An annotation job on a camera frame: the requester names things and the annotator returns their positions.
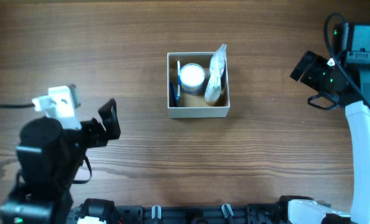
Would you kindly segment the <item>blue disposable razor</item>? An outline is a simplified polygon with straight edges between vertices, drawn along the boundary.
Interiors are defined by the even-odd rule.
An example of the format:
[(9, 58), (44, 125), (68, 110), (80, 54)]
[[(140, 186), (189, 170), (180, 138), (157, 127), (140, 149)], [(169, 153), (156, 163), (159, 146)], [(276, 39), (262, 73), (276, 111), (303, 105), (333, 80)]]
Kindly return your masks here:
[(172, 99), (173, 107), (177, 107), (178, 106), (177, 94), (175, 92), (175, 86), (172, 82), (169, 82), (169, 90), (170, 90), (170, 96)]

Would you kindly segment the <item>blue white toothbrush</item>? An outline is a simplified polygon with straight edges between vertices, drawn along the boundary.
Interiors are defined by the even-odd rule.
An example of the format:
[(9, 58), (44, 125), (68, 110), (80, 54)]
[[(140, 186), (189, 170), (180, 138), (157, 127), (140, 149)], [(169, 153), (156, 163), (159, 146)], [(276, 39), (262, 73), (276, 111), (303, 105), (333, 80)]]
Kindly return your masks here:
[(181, 64), (180, 61), (177, 61), (177, 94), (176, 94), (176, 102), (179, 102), (180, 99), (180, 90), (181, 90), (181, 79), (180, 79), (180, 74), (181, 74)]

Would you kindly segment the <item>white cotton swab tub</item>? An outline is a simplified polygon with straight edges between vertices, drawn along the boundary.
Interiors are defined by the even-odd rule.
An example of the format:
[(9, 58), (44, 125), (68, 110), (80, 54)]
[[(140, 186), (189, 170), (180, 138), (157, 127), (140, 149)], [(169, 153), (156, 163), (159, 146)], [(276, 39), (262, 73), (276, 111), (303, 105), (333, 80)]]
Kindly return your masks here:
[(196, 95), (201, 92), (206, 75), (199, 64), (188, 63), (180, 69), (180, 87), (188, 94)]

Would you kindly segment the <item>white amber tube bottle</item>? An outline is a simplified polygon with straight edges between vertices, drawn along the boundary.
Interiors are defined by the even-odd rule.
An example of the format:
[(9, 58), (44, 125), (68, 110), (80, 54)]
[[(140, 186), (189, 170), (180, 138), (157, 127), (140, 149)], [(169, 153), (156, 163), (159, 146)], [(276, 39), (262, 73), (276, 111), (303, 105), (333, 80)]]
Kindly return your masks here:
[(213, 57), (210, 62), (210, 78), (205, 90), (205, 101), (209, 105), (214, 105), (218, 102), (221, 91), (222, 91), (222, 81), (223, 69), (220, 67), (222, 63), (216, 57)]

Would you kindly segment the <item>dark blue spray bottle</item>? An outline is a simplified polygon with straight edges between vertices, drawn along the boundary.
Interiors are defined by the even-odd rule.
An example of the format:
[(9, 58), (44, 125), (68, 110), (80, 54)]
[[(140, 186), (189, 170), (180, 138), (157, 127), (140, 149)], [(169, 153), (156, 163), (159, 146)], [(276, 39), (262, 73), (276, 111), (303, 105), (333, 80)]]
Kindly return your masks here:
[(221, 80), (221, 96), (226, 91), (226, 44), (222, 44), (221, 47), (215, 52), (216, 64), (220, 72)]

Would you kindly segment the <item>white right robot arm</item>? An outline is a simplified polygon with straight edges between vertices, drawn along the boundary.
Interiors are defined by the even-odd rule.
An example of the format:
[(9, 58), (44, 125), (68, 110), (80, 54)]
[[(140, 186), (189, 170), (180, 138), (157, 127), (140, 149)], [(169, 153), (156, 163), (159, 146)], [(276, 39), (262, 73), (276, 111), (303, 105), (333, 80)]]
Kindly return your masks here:
[(283, 195), (276, 203), (233, 208), (141, 208), (141, 223), (370, 223), (370, 24), (341, 22), (324, 31), (330, 53), (308, 51), (291, 73), (317, 98), (343, 108), (353, 146), (354, 192), (351, 211), (343, 213), (310, 197)]

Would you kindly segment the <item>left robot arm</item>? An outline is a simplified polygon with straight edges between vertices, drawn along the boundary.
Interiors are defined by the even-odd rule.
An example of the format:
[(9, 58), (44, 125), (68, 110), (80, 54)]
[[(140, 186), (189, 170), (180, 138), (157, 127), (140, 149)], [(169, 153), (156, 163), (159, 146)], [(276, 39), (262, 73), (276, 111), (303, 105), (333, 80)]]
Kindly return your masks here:
[(86, 150), (107, 144), (106, 130), (96, 119), (81, 129), (63, 129), (53, 118), (27, 123), (16, 148), (21, 169), (0, 206), (3, 223), (65, 223), (73, 204), (70, 187)]

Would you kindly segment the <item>white cardboard box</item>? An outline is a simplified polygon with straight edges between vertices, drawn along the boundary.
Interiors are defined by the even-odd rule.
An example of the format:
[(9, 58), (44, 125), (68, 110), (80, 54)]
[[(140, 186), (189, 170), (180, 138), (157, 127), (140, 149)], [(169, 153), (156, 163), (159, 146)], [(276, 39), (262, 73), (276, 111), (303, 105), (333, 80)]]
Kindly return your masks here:
[(229, 96), (228, 65), (226, 65), (226, 91), (220, 96), (214, 105), (206, 103), (204, 91), (196, 95), (180, 92), (180, 99), (177, 107), (173, 107), (170, 96), (169, 82), (175, 86), (177, 94), (177, 61), (181, 66), (188, 63), (196, 63), (202, 66), (206, 75), (209, 75), (210, 60), (213, 52), (169, 52), (167, 54), (167, 110), (169, 118), (224, 118), (231, 107)]

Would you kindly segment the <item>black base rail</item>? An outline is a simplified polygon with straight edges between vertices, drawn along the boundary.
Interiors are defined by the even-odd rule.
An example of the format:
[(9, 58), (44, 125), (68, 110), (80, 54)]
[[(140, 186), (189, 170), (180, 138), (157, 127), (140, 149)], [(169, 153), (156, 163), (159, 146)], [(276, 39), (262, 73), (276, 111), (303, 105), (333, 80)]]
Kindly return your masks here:
[(289, 198), (276, 203), (252, 203), (243, 206), (206, 207), (142, 207), (140, 205), (115, 206), (109, 200), (89, 198), (69, 212), (67, 223), (341, 223), (342, 218), (333, 213), (321, 211), (313, 217), (302, 212), (301, 220), (291, 220)]

